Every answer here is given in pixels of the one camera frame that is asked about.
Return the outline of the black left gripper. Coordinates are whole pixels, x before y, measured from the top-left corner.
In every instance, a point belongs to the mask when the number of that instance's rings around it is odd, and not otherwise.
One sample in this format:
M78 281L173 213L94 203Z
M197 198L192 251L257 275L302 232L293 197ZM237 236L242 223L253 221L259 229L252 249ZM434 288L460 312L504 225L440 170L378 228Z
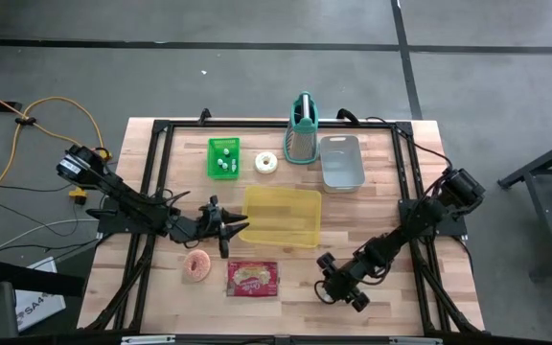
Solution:
M229 224L247 219L246 215L230 213L219 206L216 195L210 197L210 214L197 219L184 216L168 217L168 235L173 242L197 242L218 236L218 250L222 259L229 258L229 242L243 229L248 222ZM218 221L224 224L218 231Z

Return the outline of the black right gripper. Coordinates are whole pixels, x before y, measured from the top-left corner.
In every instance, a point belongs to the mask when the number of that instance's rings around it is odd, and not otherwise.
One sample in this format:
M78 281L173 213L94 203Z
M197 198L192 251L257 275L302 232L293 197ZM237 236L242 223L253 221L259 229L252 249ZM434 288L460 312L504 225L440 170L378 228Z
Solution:
M321 255L316 262L326 282L326 293L332 300L343 300L357 312L368 306L369 297L357 287L367 273L364 264L337 260L330 252Z

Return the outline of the red snack packet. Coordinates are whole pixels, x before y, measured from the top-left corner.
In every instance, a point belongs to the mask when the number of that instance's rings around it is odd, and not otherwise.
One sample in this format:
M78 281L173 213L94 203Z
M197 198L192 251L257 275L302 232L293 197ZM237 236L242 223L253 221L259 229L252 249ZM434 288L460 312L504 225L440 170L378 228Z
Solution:
M233 297L278 295L277 262L232 261L227 263L226 294Z

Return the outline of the cream glazed donut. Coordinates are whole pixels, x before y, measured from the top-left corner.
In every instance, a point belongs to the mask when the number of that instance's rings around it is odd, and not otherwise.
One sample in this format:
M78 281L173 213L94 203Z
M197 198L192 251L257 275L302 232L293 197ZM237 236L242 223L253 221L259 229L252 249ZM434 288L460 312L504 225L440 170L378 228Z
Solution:
M255 157L255 170L261 174L271 174L274 173L278 168L278 158L277 156L270 152L264 151L259 153Z

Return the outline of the pink sprinkled donut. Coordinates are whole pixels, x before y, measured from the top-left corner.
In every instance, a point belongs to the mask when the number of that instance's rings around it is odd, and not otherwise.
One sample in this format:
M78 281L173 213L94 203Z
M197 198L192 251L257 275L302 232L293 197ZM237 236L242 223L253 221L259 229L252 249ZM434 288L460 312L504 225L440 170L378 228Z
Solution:
M200 282L205 279L210 269L210 256L203 250L191 251L184 260L184 274L192 282Z

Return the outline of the yellow translucent plastic bin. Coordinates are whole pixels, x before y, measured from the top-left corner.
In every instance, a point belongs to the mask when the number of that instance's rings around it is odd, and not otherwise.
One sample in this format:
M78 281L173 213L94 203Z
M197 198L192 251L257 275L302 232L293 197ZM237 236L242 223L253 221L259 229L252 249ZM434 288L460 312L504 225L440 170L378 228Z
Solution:
M315 248L320 240L322 196L317 191L250 186L242 212L248 227L240 238L249 243Z

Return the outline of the small green plastic basket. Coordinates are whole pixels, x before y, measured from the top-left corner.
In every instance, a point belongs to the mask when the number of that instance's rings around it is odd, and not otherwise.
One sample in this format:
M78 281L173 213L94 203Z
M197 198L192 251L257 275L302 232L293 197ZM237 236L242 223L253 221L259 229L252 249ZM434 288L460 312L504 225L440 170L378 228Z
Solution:
M230 150L230 156L223 154L224 149ZM217 161L221 158L223 163L229 165L229 170L224 171ZM231 171L232 159L237 160L237 170ZM237 179L241 171L241 144L237 137L231 138L210 138L207 150L207 175L215 180Z

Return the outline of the grey plastic bin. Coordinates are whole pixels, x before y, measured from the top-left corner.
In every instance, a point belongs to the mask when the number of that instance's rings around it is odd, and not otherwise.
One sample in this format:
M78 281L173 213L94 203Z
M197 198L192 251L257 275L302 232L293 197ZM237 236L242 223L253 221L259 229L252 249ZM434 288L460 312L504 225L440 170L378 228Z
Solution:
M320 140L320 160L326 193L353 193L365 183L360 143L356 136L323 137Z

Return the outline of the black beam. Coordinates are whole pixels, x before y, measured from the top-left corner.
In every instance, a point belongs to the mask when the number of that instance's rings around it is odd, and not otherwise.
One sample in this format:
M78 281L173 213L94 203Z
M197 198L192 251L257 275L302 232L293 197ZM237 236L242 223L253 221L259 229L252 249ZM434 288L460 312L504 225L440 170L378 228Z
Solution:
M71 297L82 297L85 287L85 281L81 277L2 262L0 262L1 282L10 283L14 289Z

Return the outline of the white labelled box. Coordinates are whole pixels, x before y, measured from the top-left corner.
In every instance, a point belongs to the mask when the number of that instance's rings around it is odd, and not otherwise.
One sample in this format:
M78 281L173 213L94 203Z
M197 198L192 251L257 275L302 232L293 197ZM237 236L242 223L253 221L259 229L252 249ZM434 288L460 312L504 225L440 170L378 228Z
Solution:
M20 289L16 289L14 293L16 322L19 332L23 332L66 309L66 303L62 295Z

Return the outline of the silver bracket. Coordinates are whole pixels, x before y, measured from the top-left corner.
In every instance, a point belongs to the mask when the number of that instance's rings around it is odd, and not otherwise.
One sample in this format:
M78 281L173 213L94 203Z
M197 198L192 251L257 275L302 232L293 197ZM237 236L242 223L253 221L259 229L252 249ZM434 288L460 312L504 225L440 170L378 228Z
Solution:
M120 345L170 345L174 344L174 334L143 334L135 336L124 336Z
M415 336L393 336L389 338L389 345L444 345L440 338Z

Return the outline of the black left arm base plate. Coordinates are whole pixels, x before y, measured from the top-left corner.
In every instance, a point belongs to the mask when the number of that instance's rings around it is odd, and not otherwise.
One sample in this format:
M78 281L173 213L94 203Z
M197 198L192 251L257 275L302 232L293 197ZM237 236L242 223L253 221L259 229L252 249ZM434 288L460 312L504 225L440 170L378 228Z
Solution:
M104 234L161 234L168 211L165 207L133 206L107 197L97 216L98 231Z

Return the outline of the black metal table frame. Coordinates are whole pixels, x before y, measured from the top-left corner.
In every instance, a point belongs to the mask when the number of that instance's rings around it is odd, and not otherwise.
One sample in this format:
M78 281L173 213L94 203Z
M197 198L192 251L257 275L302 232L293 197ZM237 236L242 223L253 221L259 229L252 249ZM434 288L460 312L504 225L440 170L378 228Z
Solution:
M145 290L140 330L144 334L276 334L276 335L419 335L423 331L420 301L428 303L432 320L439 317L438 300L429 286L418 286L408 248L396 257L385 281L366 287L367 308L357 312L344 303L320 302L313 285L320 278L317 258L327 252L347 261L369 238L399 224L398 202L427 187L446 168L438 126L433 121L410 123L413 141L393 137L383 123L367 127L329 121L320 134L355 135L361 147L365 183L348 194L323 194L320 242L314 248L248 243L233 239L230 256L237 261L274 261L279 267L279 291L274 297L231 297L226 294L227 262L215 241L202 248L212 268L201 282L183 275L186 249L158 238ZM242 209L251 185L320 191L318 164L281 162L272 174L254 170L255 156L280 152L286 124L281 119L215 119L204 126L184 119L172 132L172 149L165 184L177 193L177 203L195 216L209 196L217 196L234 213ZM207 175L210 138L237 137L241 171L237 179L215 180Z

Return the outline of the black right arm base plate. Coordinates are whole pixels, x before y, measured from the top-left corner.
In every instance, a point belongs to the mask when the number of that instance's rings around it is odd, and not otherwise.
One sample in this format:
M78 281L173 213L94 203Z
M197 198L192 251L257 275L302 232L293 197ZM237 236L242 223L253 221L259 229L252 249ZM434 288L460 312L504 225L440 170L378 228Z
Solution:
M406 222L409 212L412 210L416 199L400 199L398 202L398 210L401 223ZM436 225L435 235L440 237L466 237L468 230L464 217L444 218Z

